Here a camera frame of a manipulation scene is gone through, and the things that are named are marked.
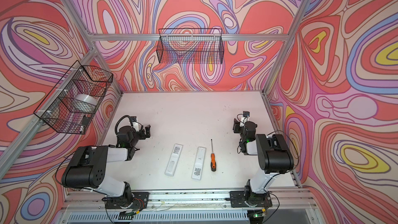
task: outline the white remote control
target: white remote control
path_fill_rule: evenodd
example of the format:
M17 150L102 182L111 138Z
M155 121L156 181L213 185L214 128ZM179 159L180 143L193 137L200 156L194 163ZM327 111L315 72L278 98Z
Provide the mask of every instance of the white remote control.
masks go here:
M172 155L170 156L166 171L164 172L164 174L166 174L167 176L170 176L170 177L174 176L174 172L176 171L178 159L180 158L181 150L182 150L181 144L174 145Z
M203 162L205 160L206 148L198 147L195 165L193 167L192 179L200 180L202 177Z

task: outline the psychedelic swirl pattern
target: psychedelic swirl pattern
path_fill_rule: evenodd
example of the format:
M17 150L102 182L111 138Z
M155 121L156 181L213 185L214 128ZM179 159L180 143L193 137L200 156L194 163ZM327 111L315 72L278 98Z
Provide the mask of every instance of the psychedelic swirl pattern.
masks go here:
M2 0L0 156L43 97L87 50L60 0ZM66 194L54 180L57 166L76 147L96 143L116 99L110 88L84 136L58 134L46 125L39 130L0 181L0 224L51 223Z
M226 34L287 33L300 1L73 0L93 33L222 28ZM182 65L158 64L156 44L99 41L97 47L122 91L261 90L281 47L276 41L228 41L223 64Z
M398 223L398 0L313 0L295 37L267 95L302 184L326 223Z

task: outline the orange screwdriver handle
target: orange screwdriver handle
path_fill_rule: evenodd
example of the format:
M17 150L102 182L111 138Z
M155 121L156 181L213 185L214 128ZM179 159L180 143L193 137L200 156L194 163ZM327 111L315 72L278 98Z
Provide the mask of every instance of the orange screwdriver handle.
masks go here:
M211 171L215 172L216 171L216 159L215 159L215 155L214 153L211 154L211 163L210 163L210 167L211 167Z

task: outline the white table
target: white table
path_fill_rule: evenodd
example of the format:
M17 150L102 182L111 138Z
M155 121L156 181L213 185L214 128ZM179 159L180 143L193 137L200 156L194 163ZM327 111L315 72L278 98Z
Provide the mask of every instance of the white table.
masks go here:
M116 109L104 145L116 144L115 124L124 115L151 125L151 137L138 141L131 161L108 163L106 171L128 182L132 190L242 188L257 171L257 156L237 154L239 134L234 118L250 112L256 133L273 131L260 92L125 93ZM124 119L119 128L129 125ZM217 171L210 169L213 139ZM164 174L174 144L183 145L173 177ZM206 147L200 181L191 178L197 147ZM276 178L271 187L294 186L291 174Z

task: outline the black wire basket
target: black wire basket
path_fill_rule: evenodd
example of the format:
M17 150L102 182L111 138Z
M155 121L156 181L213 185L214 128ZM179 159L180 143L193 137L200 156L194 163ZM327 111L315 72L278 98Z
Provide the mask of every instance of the black wire basket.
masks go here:
M46 110L37 111L48 94L34 114L56 132L85 134L112 81L111 72L80 65L51 105Z
M219 28L159 29L159 63L222 64L224 44Z

